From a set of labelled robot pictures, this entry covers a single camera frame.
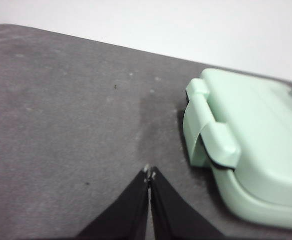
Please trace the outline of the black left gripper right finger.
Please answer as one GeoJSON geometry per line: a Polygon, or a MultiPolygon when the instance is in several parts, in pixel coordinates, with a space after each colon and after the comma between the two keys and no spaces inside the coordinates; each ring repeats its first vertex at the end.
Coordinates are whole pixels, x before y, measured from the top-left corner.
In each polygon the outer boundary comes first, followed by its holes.
{"type": "Polygon", "coordinates": [[[150,176],[151,212],[157,240],[222,240],[225,235],[189,205],[153,167],[150,176]]]}

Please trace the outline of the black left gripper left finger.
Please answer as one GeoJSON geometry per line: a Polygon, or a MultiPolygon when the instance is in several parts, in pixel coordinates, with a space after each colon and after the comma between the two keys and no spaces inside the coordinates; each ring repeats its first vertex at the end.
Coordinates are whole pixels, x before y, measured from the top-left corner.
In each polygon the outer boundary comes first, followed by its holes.
{"type": "Polygon", "coordinates": [[[149,171],[145,165],[118,198],[77,237],[84,240],[144,240],[149,207],[149,171]]]}

